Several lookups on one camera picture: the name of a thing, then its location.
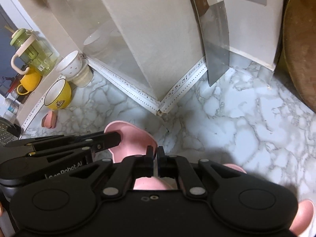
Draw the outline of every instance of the pink silicone piece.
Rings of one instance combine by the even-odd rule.
[[[56,127],[56,114],[53,111],[49,111],[45,116],[44,126],[49,129]]]
[[[147,146],[157,148],[157,142],[146,131],[125,121],[113,121],[108,124],[104,133],[116,131],[121,135],[121,142],[118,146],[110,148],[113,162],[120,163],[125,157],[133,155],[146,155]],[[136,179],[134,190],[171,190],[172,187],[156,178],[141,177]]]
[[[224,164],[224,166],[229,167],[231,169],[235,169],[235,170],[237,170],[239,172],[243,172],[243,173],[247,174],[247,172],[242,167],[237,166],[235,164]]]
[[[298,204],[298,210],[290,227],[290,231],[296,236],[301,235],[311,224],[314,213],[314,203],[309,199],[302,200]]]

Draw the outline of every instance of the white bowl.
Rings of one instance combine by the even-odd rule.
[[[77,75],[71,78],[66,78],[67,81],[73,82],[79,88],[85,87],[88,85],[93,78],[93,73],[88,65],[87,60],[83,60],[82,69],[79,71]]]
[[[56,70],[65,77],[73,77],[82,68],[82,59],[78,51],[68,54],[58,65]]]

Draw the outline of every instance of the white marble surface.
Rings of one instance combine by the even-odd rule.
[[[250,174],[290,188],[298,200],[316,203],[316,116],[276,78],[267,85],[252,73],[229,69],[209,87],[204,75],[162,118],[96,72],[93,81],[74,94],[70,106],[58,112],[54,130],[40,127],[47,113],[42,108],[23,137],[84,134],[125,120],[151,133],[167,153],[191,162],[208,158],[238,164]],[[314,222],[303,236],[315,233]]]

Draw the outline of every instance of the bottle handle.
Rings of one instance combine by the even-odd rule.
[[[24,71],[19,69],[15,64],[14,64],[14,61],[15,59],[18,57],[18,55],[15,53],[11,59],[11,67],[20,75],[25,75],[29,70],[30,70],[30,67],[27,67]]]
[[[20,57],[23,52],[26,51],[27,48],[36,40],[35,35],[31,35],[16,51],[16,54]]]
[[[30,91],[27,91],[27,92],[25,92],[25,93],[20,93],[20,92],[19,92],[19,87],[20,87],[20,86],[23,86],[23,85],[22,85],[22,84],[19,84],[18,87],[16,88],[16,92],[17,92],[19,95],[26,95],[26,94],[28,94],[28,93],[30,92]]]

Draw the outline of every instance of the wooden cutting board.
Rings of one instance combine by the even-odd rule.
[[[316,111],[316,0],[289,0],[283,19],[284,57],[291,79]]]

